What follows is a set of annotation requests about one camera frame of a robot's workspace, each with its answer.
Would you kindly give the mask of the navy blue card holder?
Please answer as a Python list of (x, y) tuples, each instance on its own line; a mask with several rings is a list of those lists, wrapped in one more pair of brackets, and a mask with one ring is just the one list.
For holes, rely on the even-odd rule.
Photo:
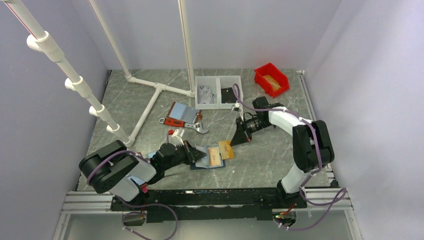
[(203, 157), (199, 161), (190, 165), (190, 169), (193, 170), (206, 170), (206, 169), (219, 169), (226, 166), (225, 160), (222, 159), (220, 148), (218, 146), (198, 146), (195, 148), (199, 151), (206, 153), (206, 157)]

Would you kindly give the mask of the gold vip card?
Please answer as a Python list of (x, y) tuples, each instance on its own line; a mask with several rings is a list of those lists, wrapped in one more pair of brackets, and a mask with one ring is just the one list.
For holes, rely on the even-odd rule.
[(220, 156), (223, 160), (233, 159), (235, 157), (230, 140), (222, 140), (218, 142)]
[(220, 167), (222, 165), (219, 147), (209, 147), (209, 167)]

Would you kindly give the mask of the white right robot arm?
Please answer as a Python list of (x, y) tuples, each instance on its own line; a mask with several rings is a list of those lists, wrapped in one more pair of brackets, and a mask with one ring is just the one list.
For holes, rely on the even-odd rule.
[(270, 126), (291, 135), (294, 164), (288, 174), (278, 181), (275, 194), (276, 203), (287, 208), (307, 180), (335, 159), (327, 124), (322, 120), (312, 121), (298, 116), (280, 103), (269, 103), (264, 96), (256, 98), (252, 105), (255, 114), (249, 119), (242, 116), (236, 119), (236, 131), (230, 145), (249, 143), (253, 133)]

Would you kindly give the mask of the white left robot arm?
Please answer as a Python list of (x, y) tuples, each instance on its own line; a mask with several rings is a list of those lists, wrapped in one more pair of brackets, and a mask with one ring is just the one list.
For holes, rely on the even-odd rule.
[(193, 165), (207, 153), (191, 146), (188, 141), (173, 145), (164, 143), (150, 158), (127, 149), (116, 140), (87, 155), (78, 165), (87, 185), (98, 194), (105, 192), (121, 197), (131, 210), (144, 203), (141, 194), (144, 185), (153, 185), (165, 177), (165, 172), (185, 164)]

